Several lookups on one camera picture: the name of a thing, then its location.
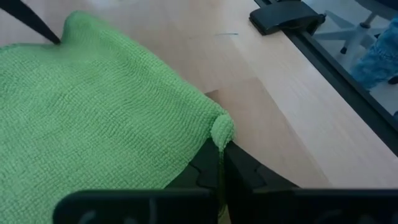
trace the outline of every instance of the blue denim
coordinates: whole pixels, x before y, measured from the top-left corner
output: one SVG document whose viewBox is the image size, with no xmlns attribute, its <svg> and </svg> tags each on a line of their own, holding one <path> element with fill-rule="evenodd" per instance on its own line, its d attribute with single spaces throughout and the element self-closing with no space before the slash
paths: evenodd
<svg viewBox="0 0 398 224">
<path fill-rule="evenodd" d="M 398 15 L 351 71 L 354 79 L 367 90 L 397 74 Z"/>
</svg>

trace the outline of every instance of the floor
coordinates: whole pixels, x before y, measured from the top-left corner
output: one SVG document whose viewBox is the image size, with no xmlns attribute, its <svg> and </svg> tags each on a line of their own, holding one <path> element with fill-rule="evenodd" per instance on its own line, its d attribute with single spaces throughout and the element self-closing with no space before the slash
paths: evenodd
<svg viewBox="0 0 398 224">
<path fill-rule="evenodd" d="M 335 14 L 343 17 L 353 24 L 359 24 L 370 15 L 370 11 L 360 6 L 354 0 L 303 0 L 310 7 L 319 13 L 324 13 L 325 10 L 334 12 Z M 373 27 L 387 27 L 389 21 L 381 17 L 376 17 L 373 21 Z M 326 18 L 326 22 L 322 24 L 318 31 L 334 31 L 339 27 L 330 19 Z M 334 58 L 339 59 L 341 56 L 340 49 L 343 46 L 342 40 L 321 40 L 321 45 L 332 55 Z M 358 49 L 356 59 L 359 59 L 366 53 L 365 48 Z M 388 111 L 394 114 L 398 111 L 398 85 L 389 85 L 381 83 L 371 90 L 371 95 Z"/>
</svg>

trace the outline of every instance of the microfiber cloth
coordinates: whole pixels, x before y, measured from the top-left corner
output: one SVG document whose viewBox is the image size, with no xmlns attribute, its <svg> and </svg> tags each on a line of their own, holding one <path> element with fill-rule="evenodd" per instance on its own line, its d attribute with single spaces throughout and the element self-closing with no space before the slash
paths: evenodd
<svg viewBox="0 0 398 224">
<path fill-rule="evenodd" d="M 85 189 L 161 189 L 231 117 L 144 47 L 84 12 L 62 44 L 0 49 L 0 222 L 50 223 Z"/>
</svg>

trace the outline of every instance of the wooden desk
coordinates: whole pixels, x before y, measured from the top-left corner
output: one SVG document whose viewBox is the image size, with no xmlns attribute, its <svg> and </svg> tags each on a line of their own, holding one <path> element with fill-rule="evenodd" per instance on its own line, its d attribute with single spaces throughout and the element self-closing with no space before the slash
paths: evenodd
<svg viewBox="0 0 398 224">
<path fill-rule="evenodd" d="M 153 51 L 236 122 L 236 143 L 301 187 L 398 187 L 398 160 L 253 0 L 30 0 L 58 34 L 91 11 Z M 43 42 L 0 13 L 0 44 Z"/>
</svg>

